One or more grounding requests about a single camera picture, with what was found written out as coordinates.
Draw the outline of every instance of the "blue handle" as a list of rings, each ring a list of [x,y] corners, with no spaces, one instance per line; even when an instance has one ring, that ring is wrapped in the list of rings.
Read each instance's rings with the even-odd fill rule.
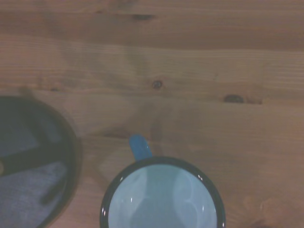
[[[141,160],[152,157],[152,153],[148,142],[139,134],[132,135],[129,139],[129,144],[135,160]]]

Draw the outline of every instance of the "black rim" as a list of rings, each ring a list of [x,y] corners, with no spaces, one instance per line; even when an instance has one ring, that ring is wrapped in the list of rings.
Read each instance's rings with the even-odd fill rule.
[[[125,179],[128,175],[136,171],[137,169],[140,169],[145,166],[149,165],[155,165],[155,164],[167,164],[167,165],[173,165],[179,168],[182,168],[191,174],[193,174],[197,179],[202,182],[202,184],[207,188],[208,192],[210,193],[215,209],[217,214],[217,228],[225,228],[226,227],[226,217],[225,217],[225,210],[224,205],[222,202],[222,199],[219,195],[218,190],[212,183],[212,181],[198,168],[195,166],[176,159],[176,158],[170,158],[170,157],[157,157],[154,156],[152,158],[144,159],[141,161],[137,161],[127,168],[125,168],[123,171],[121,171],[114,180],[110,183],[108,189],[106,190],[104,194],[104,199],[102,201],[101,209],[100,209],[100,227],[101,228],[109,228],[109,222],[108,222],[108,214],[110,209],[110,204],[112,197],[118,188],[118,186],[121,183],[121,179]]]

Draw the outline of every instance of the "wooden table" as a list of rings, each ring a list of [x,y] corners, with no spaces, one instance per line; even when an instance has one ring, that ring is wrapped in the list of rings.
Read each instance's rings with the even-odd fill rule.
[[[205,172],[228,228],[304,228],[303,24],[301,0],[0,1],[1,94],[30,91],[82,144],[50,228],[99,227],[133,133]]]

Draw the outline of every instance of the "table surface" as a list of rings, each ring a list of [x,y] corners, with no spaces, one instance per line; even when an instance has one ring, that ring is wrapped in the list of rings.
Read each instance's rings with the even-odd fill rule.
[[[52,106],[82,145],[49,227],[99,227],[140,133],[213,180],[228,228],[304,228],[303,1],[126,2],[0,2],[1,94]]]

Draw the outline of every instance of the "enamel mug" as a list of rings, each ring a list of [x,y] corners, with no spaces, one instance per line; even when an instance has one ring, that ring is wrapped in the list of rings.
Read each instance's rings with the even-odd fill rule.
[[[225,228],[221,197],[202,171],[183,160],[153,156],[140,135],[129,143],[136,162],[110,183],[101,228]]]

